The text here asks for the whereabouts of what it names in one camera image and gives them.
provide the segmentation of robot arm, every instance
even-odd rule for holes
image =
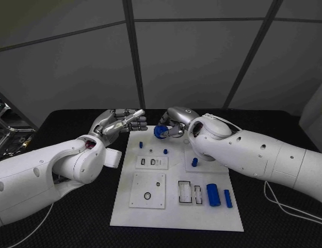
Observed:
[[[106,148],[119,132],[146,130],[144,110],[110,110],[72,141],[0,162],[0,226],[23,219],[90,183],[103,165],[118,168],[121,152]],[[66,178],[54,184],[52,172]]]
[[[198,157],[217,160],[243,175],[279,183],[322,202],[322,153],[240,128],[233,131],[226,122],[210,114],[191,120],[187,132]]]

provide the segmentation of blue cylinder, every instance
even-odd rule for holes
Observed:
[[[192,166],[192,167],[197,167],[197,165],[198,165],[198,159],[197,159],[197,158],[194,158],[194,159],[192,159],[191,166]]]
[[[218,197],[218,187],[214,183],[207,185],[207,196],[208,196],[208,204],[215,207],[220,206],[220,197]]]
[[[230,192],[228,190],[224,190],[224,194],[226,194],[226,205],[228,208],[233,207],[233,203],[231,203],[231,198],[230,198]]]

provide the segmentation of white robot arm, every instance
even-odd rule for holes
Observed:
[[[103,165],[118,168],[121,152],[106,148],[119,132],[146,130],[144,110],[108,110],[76,140],[0,162],[0,226],[23,219],[90,183]],[[54,184],[52,172],[66,178]]]
[[[168,121],[174,128],[165,130]],[[241,130],[237,126],[234,132],[226,122],[211,114],[200,117],[192,110],[171,107],[155,127],[155,136],[172,136],[169,133],[175,134],[174,129],[182,133],[187,131],[201,159],[217,160],[243,175],[279,183],[322,202],[322,153]]]

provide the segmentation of black tablecloth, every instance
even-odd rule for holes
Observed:
[[[165,110],[148,110],[155,125]],[[29,146],[29,151],[87,134],[103,110],[54,111]],[[228,119],[243,129],[316,150],[297,118],[282,111],[197,110]],[[109,146],[125,154],[129,134]],[[162,228],[113,227],[110,216],[118,191],[123,155],[118,169],[103,167],[93,183],[56,202],[50,216],[20,247],[322,247],[322,225],[284,214],[263,196],[263,181],[230,170],[244,232]],[[322,216],[322,203],[297,191],[273,184],[282,203]],[[0,247],[20,241],[43,220],[49,207],[21,221],[0,228]]]

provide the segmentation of black o-ring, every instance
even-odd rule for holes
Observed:
[[[151,193],[149,193],[149,192],[145,192],[145,193],[144,193],[144,198],[145,198],[146,200],[151,199]]]

